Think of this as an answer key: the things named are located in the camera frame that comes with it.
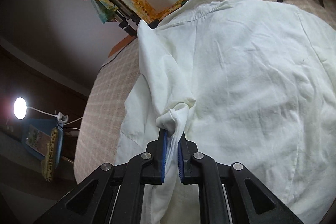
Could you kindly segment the checked beige bed blanket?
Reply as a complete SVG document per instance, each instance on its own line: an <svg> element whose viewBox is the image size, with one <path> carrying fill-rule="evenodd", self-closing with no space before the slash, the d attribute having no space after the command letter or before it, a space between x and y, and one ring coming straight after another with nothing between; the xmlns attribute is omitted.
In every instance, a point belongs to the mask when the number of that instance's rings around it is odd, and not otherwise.
<svg viewBox="0 0 336 224"><path fill-rule="evenodd" d="M75 152L77 182L102 163L115 162L124 102L138 77L138 41L123 39L99 70L88 97Z"/></svg>

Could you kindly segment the white shirt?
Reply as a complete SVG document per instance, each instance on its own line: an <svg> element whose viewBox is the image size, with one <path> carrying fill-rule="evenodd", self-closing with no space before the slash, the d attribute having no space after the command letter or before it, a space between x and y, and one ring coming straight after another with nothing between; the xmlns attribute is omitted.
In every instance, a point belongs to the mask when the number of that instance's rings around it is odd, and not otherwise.
<svg viewBox="0 0 336 224"><path fill-rule="evenodd" d="M168 131L165 182L142 223L198 223L198 190L178 182L181 136L245 165L301 221L335 199L335 29L294 5L190 0L137 28L140 75L125 101L116 163Z"/></svg>

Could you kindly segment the small white clip lamp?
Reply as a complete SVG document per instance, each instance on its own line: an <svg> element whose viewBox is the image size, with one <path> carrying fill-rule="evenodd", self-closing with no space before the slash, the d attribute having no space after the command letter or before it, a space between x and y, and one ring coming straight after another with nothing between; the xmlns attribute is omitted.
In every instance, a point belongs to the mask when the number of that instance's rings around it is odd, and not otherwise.
<svg viewBox="0 0 336 224"><path fill-rule="evenodd" d="M82 117L80 117L73 121L69 121L68 115L64 115L61 112L58 112L57 114L51 114L43 110L39 110L37 108L29 106L23 97L18 97L15 99L13 104L13 112L15 118L17 118L18 120L23 120L26 117L28 110L33 110L35 112L47 115L49 117L56 118L56 120L63 126L73 124L75 122L82 120Z"/></svg>

